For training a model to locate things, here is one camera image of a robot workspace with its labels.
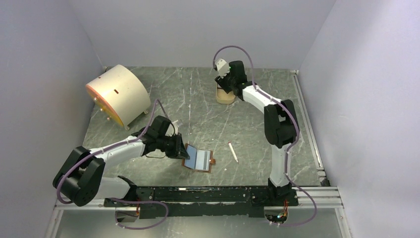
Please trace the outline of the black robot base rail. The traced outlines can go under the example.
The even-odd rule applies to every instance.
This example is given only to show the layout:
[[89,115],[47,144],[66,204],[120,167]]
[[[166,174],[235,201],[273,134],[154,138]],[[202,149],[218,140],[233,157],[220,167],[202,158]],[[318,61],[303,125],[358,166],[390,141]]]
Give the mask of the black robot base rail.
[[157,217],[236,216],[265,217],[265,208],[298,206],[295,189],[285,196],[272,197],[267,185],[256,186],[140,186],[137,199],[128,204],[105,199],[104,207],[122,211],[133,208],[141,219]]

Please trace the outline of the white grey striped card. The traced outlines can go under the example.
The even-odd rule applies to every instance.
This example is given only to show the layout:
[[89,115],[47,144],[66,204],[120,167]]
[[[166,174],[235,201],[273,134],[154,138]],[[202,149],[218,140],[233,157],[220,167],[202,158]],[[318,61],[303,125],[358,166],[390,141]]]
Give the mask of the white grey striped card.
[[208,172],[210,170],[211,151],[198,150],[191,157],[191,160],[193,161],[192,168],[194,170]]

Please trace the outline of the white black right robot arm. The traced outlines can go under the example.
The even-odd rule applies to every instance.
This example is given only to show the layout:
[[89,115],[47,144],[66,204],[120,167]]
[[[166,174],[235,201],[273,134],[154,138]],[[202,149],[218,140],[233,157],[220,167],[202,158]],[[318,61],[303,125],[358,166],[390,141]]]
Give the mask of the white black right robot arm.
[[294,104],[291,100],[280,100],[249,81],[240,60],[226,62],[218,59],[213,68],[219,88],[232,92],[242,101],[248,102],[263,113],[264,134],[272,150],[271,172],[268,179],[267,199],[272,205],[280,205],[291,192],[290,149],[300,135]]

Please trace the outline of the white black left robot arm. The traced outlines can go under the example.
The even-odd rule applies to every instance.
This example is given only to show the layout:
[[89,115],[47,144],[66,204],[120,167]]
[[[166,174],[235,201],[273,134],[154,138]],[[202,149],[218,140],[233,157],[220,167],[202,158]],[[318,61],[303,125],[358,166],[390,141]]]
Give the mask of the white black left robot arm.
[[124,206],[140,200],[138,187],[124,176],[104,177],[104,172],[130,159],[146,157],[159,150],[171,159],[189,159],[179,132],[181,120],[157,116],[151,125],[132,133],[125,139],[106,147],[87,149],[78,146],[72,150],[52,185],[63,204],[85,206],[94,199],[112,199]]

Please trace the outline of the brown leather card holder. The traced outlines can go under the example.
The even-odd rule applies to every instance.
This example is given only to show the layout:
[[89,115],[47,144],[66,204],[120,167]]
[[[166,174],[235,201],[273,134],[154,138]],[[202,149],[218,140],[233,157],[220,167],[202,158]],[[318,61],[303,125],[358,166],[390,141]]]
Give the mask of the brown leather card holder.
[[189,159],[182,160],[182,166],[201,173],[211,173],[211,167],[216,164],[212,150],[201,150],[185,144]]

